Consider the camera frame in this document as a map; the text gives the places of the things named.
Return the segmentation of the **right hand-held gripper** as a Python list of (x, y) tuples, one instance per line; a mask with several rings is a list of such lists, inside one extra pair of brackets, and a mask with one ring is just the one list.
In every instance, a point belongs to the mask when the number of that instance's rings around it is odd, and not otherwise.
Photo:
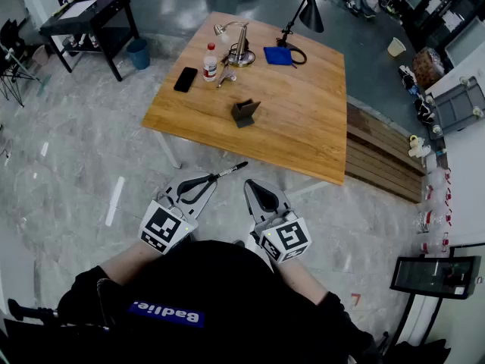
[(302, 255), (311, 244), (305, 220), (292, 209), (286, 194), (265, 181), (248, 179), (244, 194), (255, 222), (256, 243), (273, 263)]

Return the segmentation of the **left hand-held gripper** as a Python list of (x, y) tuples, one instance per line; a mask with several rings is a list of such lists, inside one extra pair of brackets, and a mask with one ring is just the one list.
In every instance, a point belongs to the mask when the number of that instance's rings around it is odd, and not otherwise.
[(217, 177), (207, 172), (179, 174), (158, 192), (139, 226), (139, 238), (165, 255), (197, 227)]

